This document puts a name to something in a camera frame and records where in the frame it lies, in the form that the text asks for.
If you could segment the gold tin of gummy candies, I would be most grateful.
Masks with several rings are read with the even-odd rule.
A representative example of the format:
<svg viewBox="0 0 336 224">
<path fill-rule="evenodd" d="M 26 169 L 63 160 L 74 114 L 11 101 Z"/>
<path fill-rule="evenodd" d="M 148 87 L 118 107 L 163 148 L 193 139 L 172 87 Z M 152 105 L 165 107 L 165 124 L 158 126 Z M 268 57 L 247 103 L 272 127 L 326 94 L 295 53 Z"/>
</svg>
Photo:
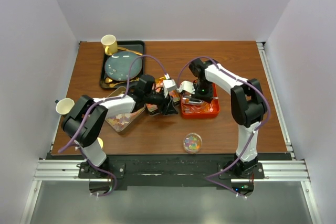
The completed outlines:
<svg viewBox="0 0 336 224">
<path fill-rule="evenodd" d="M 165 80 L 166 77 L 160 77 L 155 80 L 155 91 L 156 93 L 159 93 L 160 91 L 163 90 L 163 80 Z M 180 95 L 176 90 L 172 90 L 169 92 L 171 98 L 173 99 L 175 107 L 180 105 Z M 146 108 L 148 110 L 149 115 L 157 115 L 159 113 L 158 106 L 155 104 L 146 104 Z"/>
</svg>

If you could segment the orange box of lollipops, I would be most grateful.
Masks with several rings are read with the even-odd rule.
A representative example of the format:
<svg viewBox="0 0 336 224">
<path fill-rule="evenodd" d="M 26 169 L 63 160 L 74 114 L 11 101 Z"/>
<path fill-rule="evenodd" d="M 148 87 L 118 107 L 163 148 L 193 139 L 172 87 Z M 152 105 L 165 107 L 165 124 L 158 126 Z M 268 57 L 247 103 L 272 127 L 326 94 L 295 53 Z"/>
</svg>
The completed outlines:
<svg viewBox="0 0 336 224">
<path fill-rule="evenodd" d="M 220 105 L 217 97 L 216 85 L 213 84 L 214 98 L 211 103 L 204 102 L 201 105 L 191 105 L 186 102 L 187 98 L 192 98 L 192 94 L 183 92 L 180 94 L 180 105 L 182 117 L 185 119 L 211 119 L 220 113 Z"/>
</svg>

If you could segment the clear plastic jar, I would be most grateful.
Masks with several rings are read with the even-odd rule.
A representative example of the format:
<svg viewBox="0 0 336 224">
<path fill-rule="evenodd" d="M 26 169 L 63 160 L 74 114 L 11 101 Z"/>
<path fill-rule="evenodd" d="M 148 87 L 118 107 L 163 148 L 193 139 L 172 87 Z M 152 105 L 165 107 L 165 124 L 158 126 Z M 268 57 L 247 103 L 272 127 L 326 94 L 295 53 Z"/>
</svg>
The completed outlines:
<svg viewBox="0 0 336 224">
<path fill-rule="evenodd" d="M 196 154 L 202 147 L 202 138 L 197 133 L 189 133 L 183 140 L 183 148 L 189 154 Z"/>
</svg>

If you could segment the silver tin of popsicle candies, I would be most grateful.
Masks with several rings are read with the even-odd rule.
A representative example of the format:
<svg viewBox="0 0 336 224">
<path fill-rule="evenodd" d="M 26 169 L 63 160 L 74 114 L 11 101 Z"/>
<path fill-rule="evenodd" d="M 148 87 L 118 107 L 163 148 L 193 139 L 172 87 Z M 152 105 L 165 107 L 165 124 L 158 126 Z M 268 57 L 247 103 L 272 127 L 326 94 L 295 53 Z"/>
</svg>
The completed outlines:
<svg viewBox="0 0 336 224">
<path fill-rule="evenodd" d="M 118 114 L 111 118 L 107 118 L 106 122 L 120 135 L 125 134 L 127 131 L 131 130 L 137 121 L 145 115 L 146 106 L 134 113 L 124 113 Z"/>
</svg>

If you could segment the metal candy scoop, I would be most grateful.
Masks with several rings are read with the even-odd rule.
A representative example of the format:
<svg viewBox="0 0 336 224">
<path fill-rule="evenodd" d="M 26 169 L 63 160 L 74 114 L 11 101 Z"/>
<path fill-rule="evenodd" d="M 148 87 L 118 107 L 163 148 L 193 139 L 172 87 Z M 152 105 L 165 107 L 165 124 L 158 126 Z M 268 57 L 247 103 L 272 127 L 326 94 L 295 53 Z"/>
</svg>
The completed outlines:
<svg viewBox="0 0 336 224">
<path fill-rule="evenodd" d="M 203 103 L 202 100 L 200 99 L 195 99 L 195 98 L 187 98 L 186 102 L 191 105 L 201 105 Z"/>
</svg>

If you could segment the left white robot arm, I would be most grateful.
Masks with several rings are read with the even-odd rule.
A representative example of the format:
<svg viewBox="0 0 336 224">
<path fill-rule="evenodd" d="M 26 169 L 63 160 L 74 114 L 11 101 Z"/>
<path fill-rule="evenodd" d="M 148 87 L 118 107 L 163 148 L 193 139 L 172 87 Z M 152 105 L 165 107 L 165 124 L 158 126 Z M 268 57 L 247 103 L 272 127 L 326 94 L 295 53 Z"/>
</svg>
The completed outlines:
<svg viewBox="0 0 336 224">
<path fill-rule="evenodd" d="M 108 174 L 107 155 L 98 142 L 98 136 L 106 118 L 125 113 L 134 113 L 146 104 L 157 106 L 163 115 L 178 114 L 170 92 L 176 89 L 173 79 L 163 80 L 160 91 L 153 89 L 155 78 L 149 74 L 140 77 L 135 86 L 114 97 L 91 98 L 82 95 L 61 124 L 62 130 L 71 137 L 58 152 L 63 152 L 77 143 L 83 155 L 91 163 L 90 171 L 97 178 Z"/>
</svg>

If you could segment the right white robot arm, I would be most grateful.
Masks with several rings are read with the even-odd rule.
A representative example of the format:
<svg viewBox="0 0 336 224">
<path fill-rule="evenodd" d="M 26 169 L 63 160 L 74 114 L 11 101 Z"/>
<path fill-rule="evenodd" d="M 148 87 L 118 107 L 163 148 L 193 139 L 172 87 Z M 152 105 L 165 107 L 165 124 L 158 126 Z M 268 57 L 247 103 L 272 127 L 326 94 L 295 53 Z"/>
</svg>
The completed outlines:
<svg viewBox="0 0 336 224">
<path fill-rule="evenodd" d="M 223 170 L 246 178 L 258 164 L 257 140 L 270 108 L 257 79 L 245 79 L 226 70 L 215 60 L 191 61 L 188 68 L 197 78 L 192 98 L 210 103 L 214 99 L 213 84 L 230 95 L 231 113 L 238 124 L 238 146 L 234 160 Z"/>
</svg>

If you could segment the black serving tray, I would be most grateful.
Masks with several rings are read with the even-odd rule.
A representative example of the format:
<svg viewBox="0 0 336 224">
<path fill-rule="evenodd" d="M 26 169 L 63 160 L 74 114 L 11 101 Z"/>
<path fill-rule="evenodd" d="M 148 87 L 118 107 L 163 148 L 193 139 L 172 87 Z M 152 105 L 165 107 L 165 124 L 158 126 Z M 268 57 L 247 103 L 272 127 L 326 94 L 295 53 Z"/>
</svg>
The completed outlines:
<svg viewBox="0 0 336 224">
<path fill-rule="evenodd" d="M 120 40 L 120 41 L 117 41 L 117 43 L 118 43 L 119 47 L 125 47 L 125 48 L 131 49 L 131 50 L 141 52 L 143 54 L 145 53 L 145 43 L 141 40 L 124 40 L 124 41 Z M 105 65 L 106 65 L 107 60 L 110 57 L 111 56 L 108 56 L 106 54 L 104 54 L 104 56 L 103 56 L 99 86 L 100 86 L 101 83 L 105 83 L 104 80 L 105 80 L 105 78 L 108 77 L 108 75 L 105 71 Z M 143 59 L 142 61 L 143 61 L 142 69 L 136 77 L 134 77 L 133 79 L 130 80 L 131 84 L 133 84 L 133 82 L 136 82 L 137 78 L 140 77 L 144 73 L 145 60 Z M 127 85 L 126 81 L 115 81 L 115 83 L 118 83 L 118 82 L 124 83 L 123 87 L 126 87 L 126 85 Z"/>
</svg>

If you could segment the blue-grey plate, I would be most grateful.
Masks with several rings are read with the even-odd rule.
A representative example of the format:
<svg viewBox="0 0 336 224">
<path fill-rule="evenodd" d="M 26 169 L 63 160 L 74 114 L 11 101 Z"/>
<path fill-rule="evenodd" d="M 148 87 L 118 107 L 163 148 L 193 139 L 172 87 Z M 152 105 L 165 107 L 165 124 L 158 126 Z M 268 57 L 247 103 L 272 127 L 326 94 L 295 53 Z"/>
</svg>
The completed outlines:
<svg viewBox="0 0 336 224">
<path fill-rule="evenodd" d="M 143 61 L 139 55 L 120 51 L 110 56 L 104 65 L 106 75 L 114 81 L 133 79 L 142 71 Z"/>
</svg>

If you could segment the gold spoon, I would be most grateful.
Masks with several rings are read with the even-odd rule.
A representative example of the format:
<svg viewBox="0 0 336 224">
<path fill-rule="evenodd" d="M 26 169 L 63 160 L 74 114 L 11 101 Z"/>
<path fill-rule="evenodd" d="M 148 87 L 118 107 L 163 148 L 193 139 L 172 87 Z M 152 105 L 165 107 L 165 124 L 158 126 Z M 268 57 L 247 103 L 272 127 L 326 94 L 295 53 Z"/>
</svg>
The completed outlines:
<svg viewBox="0 0 336 224">
<path fill-rule="evenodd" d="M 111 84 L 111 83 L 115 83 L 115 81 L 114 80 L 112 80 L 111 78 L 105 78 L 105 80 L 104 80 L 104 82 L 106 83 L 106 84 Z"/>
</svg>

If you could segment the gold fork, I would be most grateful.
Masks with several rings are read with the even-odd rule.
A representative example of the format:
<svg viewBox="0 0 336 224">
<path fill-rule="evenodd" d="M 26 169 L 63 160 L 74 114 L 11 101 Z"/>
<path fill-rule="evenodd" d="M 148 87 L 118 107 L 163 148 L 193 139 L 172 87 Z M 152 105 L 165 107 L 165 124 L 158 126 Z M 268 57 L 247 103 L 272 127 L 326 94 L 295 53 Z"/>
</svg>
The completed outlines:
<svg viewBox="0 0 336 224">
<path fill-rule="evenodd" d="M 100 87 L 103 89 L 116 89 L 118 87 L 122 87 L 124 83 L 118 82 L 118 83 L 101 83 Z"/>
</svg>

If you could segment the yellow mug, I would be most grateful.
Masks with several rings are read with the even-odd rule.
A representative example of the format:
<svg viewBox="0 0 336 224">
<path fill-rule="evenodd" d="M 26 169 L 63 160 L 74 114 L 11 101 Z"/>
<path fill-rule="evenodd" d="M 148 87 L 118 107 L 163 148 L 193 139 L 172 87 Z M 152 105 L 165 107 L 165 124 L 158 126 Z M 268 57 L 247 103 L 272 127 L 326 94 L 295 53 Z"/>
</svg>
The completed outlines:
<svg viewBox="0 0 336 224">
<path fill-rule="evenodd" d="M 101 43 L 104 48 L 104 53 L 108 56 L 112 56 L 118 51 L 118 44 L 114 35 L 105 35 L 101 38 Z"/>
</svg>

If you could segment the dark green paper cup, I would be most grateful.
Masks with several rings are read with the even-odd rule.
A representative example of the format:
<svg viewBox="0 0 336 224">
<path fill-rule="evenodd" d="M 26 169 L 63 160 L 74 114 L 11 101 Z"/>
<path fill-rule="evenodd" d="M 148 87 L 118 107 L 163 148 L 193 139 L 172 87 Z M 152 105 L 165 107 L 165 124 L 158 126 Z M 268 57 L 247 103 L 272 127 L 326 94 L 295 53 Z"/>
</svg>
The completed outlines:
<svg viewBox="0 0 336 224">
<path fill-rule="evenodd" d="M 67 115 L 75 105 L 74 100 L 71 98 L 56 100 L 55 103 L 56 103 L 55 110 L 61 116 Z"/>
</svg>

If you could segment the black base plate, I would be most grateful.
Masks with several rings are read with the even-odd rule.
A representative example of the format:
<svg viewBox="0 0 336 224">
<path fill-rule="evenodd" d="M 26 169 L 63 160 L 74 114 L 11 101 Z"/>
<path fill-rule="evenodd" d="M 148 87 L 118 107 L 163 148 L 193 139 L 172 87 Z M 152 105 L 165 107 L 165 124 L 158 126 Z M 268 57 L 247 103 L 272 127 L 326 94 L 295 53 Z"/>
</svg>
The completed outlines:
<svg viewBox="0 0 336 224">
<path fill-rule="evenodd" d="M 90 180 L 91 191 L 109 189 L 113 182 L 117 182 L 118 190 L 131 186 L 230 187 L 233 179 L 245 179 L 251 184 L 265 177 L 261 162 L 229 167 L 234 159 L 233 154 L 110 155 L 104 172 L 87 162 L 77 167 L 78 177 Z"/>
</svg>

